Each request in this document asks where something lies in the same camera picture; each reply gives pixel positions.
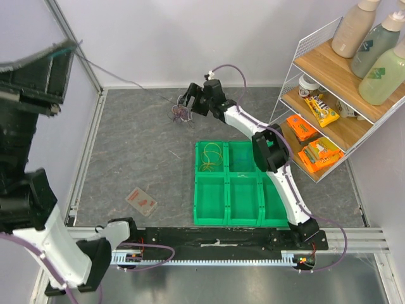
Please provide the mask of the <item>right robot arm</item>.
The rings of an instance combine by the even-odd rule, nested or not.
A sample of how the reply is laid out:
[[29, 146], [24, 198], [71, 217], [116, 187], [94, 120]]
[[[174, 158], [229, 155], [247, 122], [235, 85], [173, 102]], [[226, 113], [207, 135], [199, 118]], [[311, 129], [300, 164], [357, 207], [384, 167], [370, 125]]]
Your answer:
[[207, 80], [202, 86], [190, 83], [178, 101], [184, 106], [191, 103], [190, 110], [194, 113], [203, 116], [212, 113], [251, 140], [256, 166], [271, 179], [282, 200], [291, 230], [291, 245], [300, 250], [310, 245], [320, 228], [292, 176], [290, 163], [293, 152], [281, 127], [257, 120], [237, 102], [228, 99], [218, 79]]

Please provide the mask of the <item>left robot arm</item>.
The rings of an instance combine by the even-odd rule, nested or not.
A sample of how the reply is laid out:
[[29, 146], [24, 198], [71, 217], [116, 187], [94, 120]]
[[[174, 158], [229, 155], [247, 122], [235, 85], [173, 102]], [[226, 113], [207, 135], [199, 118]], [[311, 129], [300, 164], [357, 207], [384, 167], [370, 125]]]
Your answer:
[[46, 269], [48, 296], [95, 291], [113, 250], [139, 242], [130, 217], [110, 220], [92, 237], [75, 241], [45, 170], [25, 171], [38, 117], [60, 112], [77, 46], [67, 39], [1, 64], [1, 236], [26, 247]]

